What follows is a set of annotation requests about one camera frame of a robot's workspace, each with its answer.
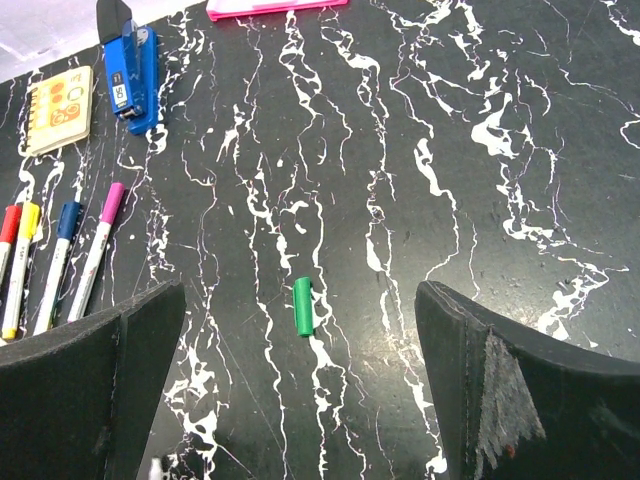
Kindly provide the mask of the red pen cap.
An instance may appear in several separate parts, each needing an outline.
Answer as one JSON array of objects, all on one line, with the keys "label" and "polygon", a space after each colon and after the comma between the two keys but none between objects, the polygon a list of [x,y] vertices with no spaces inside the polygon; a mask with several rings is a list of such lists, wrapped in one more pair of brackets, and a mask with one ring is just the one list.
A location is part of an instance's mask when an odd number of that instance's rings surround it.
[{"label": "red pen cap", "polygon": [[2,222],[0,242],[12,245],[19,230],[22,207],[20,205],[10,205],[5,210]]}]

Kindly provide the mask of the green pen cap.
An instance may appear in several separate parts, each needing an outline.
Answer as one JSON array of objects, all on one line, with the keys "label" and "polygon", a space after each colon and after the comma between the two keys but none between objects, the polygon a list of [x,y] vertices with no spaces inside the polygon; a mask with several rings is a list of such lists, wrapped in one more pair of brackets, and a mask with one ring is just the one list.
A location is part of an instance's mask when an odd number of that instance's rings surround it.
[{"label": "green pen cap", "polygon": [[309,337],[314,332],[313,301],[311,280],[309,277],[298,278],[293,286],[294,322],[300,337]]}]

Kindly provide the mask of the white pen with red tip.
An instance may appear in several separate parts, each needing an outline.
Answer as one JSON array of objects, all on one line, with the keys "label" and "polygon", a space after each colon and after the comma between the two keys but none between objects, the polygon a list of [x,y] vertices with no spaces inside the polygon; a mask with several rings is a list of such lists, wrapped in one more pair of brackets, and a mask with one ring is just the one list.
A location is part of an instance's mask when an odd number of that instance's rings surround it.
[{"label": "white pen with red tip", "polygon": [[17,238],[21,214],[21,205],[10,205],[5,210],[0,237],[0,282],[4,281],[11,249]]}]

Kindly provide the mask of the white pen with blue tip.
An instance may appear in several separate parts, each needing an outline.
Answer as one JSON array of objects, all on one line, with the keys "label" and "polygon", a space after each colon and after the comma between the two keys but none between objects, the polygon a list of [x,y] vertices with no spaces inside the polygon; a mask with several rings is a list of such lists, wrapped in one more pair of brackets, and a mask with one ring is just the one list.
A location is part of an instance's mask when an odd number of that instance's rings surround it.
[{"label": "white pen with blue tip", "polygon": [[75,233],[80,209],[81,204],[76,201],[66,202],[62,207],[56,230],[54,254],[36,319],[34,335],[40,335],[51,328],[58,302],[58,291],[64,276],[66,259]]}]

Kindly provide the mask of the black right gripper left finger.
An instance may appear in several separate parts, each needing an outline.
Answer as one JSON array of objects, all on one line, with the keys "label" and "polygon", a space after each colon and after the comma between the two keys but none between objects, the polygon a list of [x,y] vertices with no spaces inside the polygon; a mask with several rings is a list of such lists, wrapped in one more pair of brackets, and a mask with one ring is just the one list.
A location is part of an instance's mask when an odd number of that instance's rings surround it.
[{"label": "black right gripper left finger", "polygon": [[2,478],[136,478],[185,310],[166,282],[2,347]]}]

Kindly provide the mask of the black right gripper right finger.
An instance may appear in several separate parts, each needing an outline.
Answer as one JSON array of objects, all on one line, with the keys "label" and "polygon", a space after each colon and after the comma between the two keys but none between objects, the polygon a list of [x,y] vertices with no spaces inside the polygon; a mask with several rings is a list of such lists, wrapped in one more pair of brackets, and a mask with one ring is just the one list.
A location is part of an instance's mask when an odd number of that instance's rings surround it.
[{"label": "black right gripper right finger", "polygon": [[635,479],[639,366],[554,339],[437,281],[415,317],[453,479]]}]

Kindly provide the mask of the white pen with purple tip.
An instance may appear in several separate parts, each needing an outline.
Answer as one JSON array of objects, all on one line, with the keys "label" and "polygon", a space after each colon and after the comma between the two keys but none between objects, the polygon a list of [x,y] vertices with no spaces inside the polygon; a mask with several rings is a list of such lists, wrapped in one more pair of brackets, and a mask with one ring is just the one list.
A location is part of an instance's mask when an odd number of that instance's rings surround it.
[{"label": "white pen with purple tip", "polygon": [[122,183],[113,183],[109,189],[100,221],[80,276],[78,289],[67,317],[68,323],[81,319],[85,314],[111,228],[119,211],[124,192],[125,186]]}]

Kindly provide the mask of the white pen with yellow tip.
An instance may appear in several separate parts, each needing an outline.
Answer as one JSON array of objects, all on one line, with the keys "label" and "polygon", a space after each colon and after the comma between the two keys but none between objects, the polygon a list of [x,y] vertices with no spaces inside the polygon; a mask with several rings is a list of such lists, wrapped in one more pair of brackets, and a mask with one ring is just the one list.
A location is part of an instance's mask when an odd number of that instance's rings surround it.
[{"label": "white pen with yellow tip", "polygon": [[2,339],[13,340],[19,326],[23,287],[29,248],[36,233],[40,215],[40,207],[33,202],[22,205],[21,218],[17,233],[16,251],[12,263],[8,298],[2,323]]}]

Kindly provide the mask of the white pen with green tip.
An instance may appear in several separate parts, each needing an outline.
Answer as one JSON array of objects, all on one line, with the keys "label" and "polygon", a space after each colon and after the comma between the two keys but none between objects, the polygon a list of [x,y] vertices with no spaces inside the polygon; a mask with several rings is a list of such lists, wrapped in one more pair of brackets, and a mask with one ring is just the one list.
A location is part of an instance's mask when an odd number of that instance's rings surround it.
[{"label": "white pen with green tip", "polygon": [[151,459],[150,468],[148,472],[148,480],[163,480],[164,471],[162,466],[162,460],[159,457],[153,457]]}]

